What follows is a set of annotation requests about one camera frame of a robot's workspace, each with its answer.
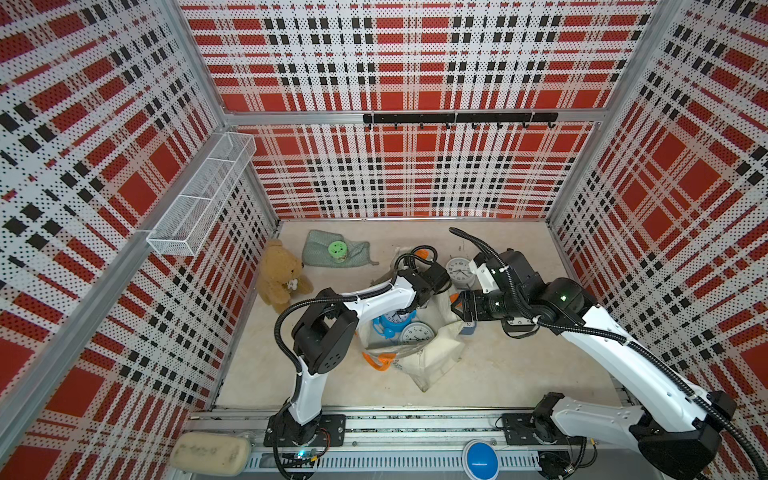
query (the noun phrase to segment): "metal shelf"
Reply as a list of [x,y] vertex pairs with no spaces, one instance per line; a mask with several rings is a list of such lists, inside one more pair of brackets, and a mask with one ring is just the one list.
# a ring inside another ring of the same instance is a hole
[[222,134],[147,238],[154,251],[196,256],[255,152],[253,135]]

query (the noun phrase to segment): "plaid panel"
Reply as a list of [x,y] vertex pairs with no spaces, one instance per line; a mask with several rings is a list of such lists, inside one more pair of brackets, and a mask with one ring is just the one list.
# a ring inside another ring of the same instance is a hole
[[541,219],[591,124],[241,127],[286,218]]
[[150,255],[0,478],[163,478],[210,405],[272,232],[239,180],[197,257]]
[[[768,5],[688,1],[555,225],[581,282],[768,449]],[[712,473],[756,478],[725,435]]]
[[2,394],[213,128],[154,3],[3,9]]
[[181,0],[230,111],[599,108],[656,1]]

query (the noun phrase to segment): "teddy bear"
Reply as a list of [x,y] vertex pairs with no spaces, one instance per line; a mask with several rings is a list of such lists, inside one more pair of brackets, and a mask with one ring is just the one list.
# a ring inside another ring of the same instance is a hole
[[267,240],[259,265],[256,290],[267,305],[282,313],[290,306],[290,293],[312,293],[310,279],[301,274],[304,264],[280,240]]

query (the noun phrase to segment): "alarm clock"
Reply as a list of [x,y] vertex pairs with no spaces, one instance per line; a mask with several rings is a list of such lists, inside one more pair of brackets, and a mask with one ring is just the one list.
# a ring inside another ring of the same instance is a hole
[[435,332],[426,323],[412,322],[400,334],[400,343],[410,344],[426,342],[435,338]]
[[469,260],[461,257],[451,258],[445,269],[457,290],[469,290],[475,284],[476,276],[469,271]]
[[415,310],[407,315],[399,315],[398,313],[390,312],[385,315],[377,316],[373,319],[373,331],[386,339],[394,338],[395,335],[402,332],[402,330],[411,323],[411,320],[413,320],[415,316]]

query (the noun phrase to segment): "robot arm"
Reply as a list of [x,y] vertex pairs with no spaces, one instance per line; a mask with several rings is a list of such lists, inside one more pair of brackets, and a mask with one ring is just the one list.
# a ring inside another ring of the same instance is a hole
[[[745,448],[760,480],[768,478],[759,455],[730,424],[736,405],[725,393],[706,392],[664,365],[573,280],[544,283],[521,253],[498,254],[480,239],[451,231],[481,251],[471,268],[482,289],[462,292],[452,306],[455,313],[464,321],[500,320],[507,335],[549,328],[592,356],[642,402],[615,408],[550,392],[531,417],[530,427],[541,442],[560,435],[600,439],[641,453],[672,478],[691,480],[714,459],[720,431],[727,429]],[[283,350],[298,359],[293,397],[278,414],[283,436],[304,445],[316,434],[326,376],[344,358],[358,322],[393,310],[412,312],[447,284],[442,266],[425,263],[429,268],[424,272],[411,265],[391,282],[342,296],[325,289],[304,302],[310,306],[292,331],[295,354]],[[278,319],[278,344],[282,319],[299,306]],[[329,326],[326,319],[336,321]]]
[[[302,445],[314,435],[328,372],[341,363],[352,342],[357,325],[392,311],[412,312],[424,306],[434,292],[448,284],[450,277],[438,263],[419,272],[415,268],[397,271],[394,279],[365,290],[342,293],[354,299],[338,303],[313,303],[293,327],[293,351],[301,365],[283,424],[288,435]],[[339,296],[321,290],[317,299]],[[334,319],[329,325],[327,319]]]

